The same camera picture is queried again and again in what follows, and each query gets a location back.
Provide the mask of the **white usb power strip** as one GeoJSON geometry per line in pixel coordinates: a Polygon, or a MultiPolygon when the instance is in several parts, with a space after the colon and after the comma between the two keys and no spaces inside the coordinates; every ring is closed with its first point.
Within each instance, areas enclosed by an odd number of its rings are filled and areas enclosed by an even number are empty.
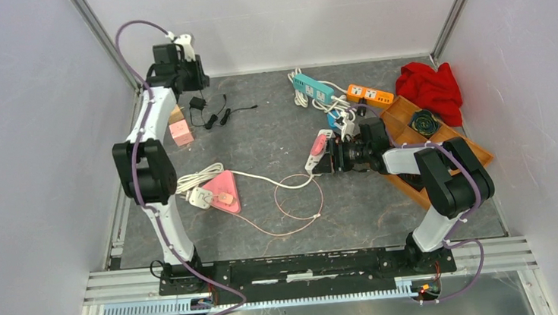
{"type": "MultiPolygon", "coordinates": [[[[325,134],[326,137],[328,138],[328,140],[326,142],[326,145],[327,145],[328,141],[334,136],[334,131],[332,131],[331,129],[330,130],[329,129],[321,129],[321,130],[319,130],[317,136],[320,135],[320,134],[325,134]]],[[[306,164],[305,164],[305,167],[304,167],[304,169],[306,170],[308,175],[313,174],[312,171],[314,170],[314,166],[321,159],[321,157],[324,155],[325,152],[326,152],[326,148],[319,156],[310,156],[310,153],[309,153],[309,155],[308,155],[309,157],[308,157],[308,159],[306,161],[306,164]]]]}

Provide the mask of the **small black adapter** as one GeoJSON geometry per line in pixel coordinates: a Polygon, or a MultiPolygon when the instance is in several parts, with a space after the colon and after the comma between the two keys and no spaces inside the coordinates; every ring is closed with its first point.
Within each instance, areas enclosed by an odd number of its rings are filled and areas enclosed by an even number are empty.
{"type": "Polygon", "coordinates": [[[189,106],[191,109],[196,109],[200,111],[203,111],[206,105],[207,105],[207,101],[201,97],[191,97],[191,100],[189,102],[189,106]]]}

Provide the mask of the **wooden cube adapter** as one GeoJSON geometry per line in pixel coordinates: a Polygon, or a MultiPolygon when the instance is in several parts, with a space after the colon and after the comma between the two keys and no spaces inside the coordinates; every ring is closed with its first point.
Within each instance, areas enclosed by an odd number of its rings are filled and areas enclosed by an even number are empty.
{"type": "Polygon", "coordinates": [[[183,111],[181,109],[181,107],[179,107],[178,105],[176,105],[174,107],[174,109],[172,110],[172,113],[169,116],[169,121],[168,121],[168,125],[171,125],[173,123],[177,123],[180,122],[182,120],[184,120],[184,114],[183,111]]]}

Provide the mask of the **blue folding extension socket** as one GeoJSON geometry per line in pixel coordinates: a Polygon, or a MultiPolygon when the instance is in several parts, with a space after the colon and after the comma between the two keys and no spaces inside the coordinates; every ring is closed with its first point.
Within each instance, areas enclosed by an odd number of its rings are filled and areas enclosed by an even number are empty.
{"type": "Polygon", "coordinates": [[[344,118],[340,113],[330,112],[327,115],[327,121],[332,129],[341,129],[344,125],[344,118]]]}

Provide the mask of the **pink plug adapter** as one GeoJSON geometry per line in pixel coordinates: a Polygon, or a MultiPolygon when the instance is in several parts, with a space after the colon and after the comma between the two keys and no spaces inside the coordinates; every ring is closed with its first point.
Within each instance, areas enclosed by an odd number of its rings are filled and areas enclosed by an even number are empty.
{"type": "Polygon", "coordinates": [[[170,124],[169,132],[177,146],[188,145],[194,141],[194,135],[188,127],[188,123],[185,119],[170,124]]]}

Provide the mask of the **black power adapter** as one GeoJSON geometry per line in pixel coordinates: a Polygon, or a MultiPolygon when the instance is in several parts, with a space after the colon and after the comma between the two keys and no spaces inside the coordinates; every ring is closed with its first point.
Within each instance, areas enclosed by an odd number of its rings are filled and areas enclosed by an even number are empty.
{"type": "Polygon", "coordinates": [[[367,107],[366,105],[358,105],[356,111],[359,117],[364,117],[367,114],[367,107]]]}

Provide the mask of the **teal power strip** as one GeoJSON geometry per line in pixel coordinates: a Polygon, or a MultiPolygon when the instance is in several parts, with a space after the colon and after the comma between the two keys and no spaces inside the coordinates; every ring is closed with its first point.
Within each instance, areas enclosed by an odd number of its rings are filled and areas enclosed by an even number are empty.
{"type": "Polygon", "coordinates": [[[293,87],[305,96],[328,105],[332,103],[334,91],[332,87],[327,86],[305,74],[295,74],[292,78],[293,87]]]}

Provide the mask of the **orange power strip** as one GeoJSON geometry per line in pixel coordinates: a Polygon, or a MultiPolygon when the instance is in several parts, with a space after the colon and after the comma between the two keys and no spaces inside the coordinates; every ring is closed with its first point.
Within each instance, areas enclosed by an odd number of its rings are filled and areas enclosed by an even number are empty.
{"type": "Polygon", "coordinates": [[[357,84],[349,84],[346,90],[349,102],[367,104],[377,108],[387,108],[394,102],[394,94],[357,84]]]}

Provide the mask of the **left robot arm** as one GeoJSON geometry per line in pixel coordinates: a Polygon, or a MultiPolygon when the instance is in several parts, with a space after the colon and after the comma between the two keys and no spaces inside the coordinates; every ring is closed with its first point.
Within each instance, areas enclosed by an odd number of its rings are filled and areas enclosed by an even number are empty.
{"type": "Polygon", "coordinates": [[[161,292],[198,292],[208,282],[175,202],[178,177],[163,145],[171,113],[183,92],[209,85],[200,57],[187,39],[153,47],[143,80],[142,106],[127,139],[112,147],[121,187],[153,224],[162,247],[161,292]]]}

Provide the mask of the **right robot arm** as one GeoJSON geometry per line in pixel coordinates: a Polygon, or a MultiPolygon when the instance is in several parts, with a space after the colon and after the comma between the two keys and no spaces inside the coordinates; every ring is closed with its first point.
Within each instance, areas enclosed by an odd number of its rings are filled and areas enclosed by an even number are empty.
{"type": "Polygon", "coordinates": [[[349,172],[368,165],[381,175],[418,176],[430,201],[421,224],[407,237],[405,265],[424,273],[440,249],[453,248],[450,235],[495,194],[495,184],[462,137],[442,143],[400,144],[390,140],[382,118],[366,118],[356,138],[321,130],[305,170],[309,175],[349,172]]]}

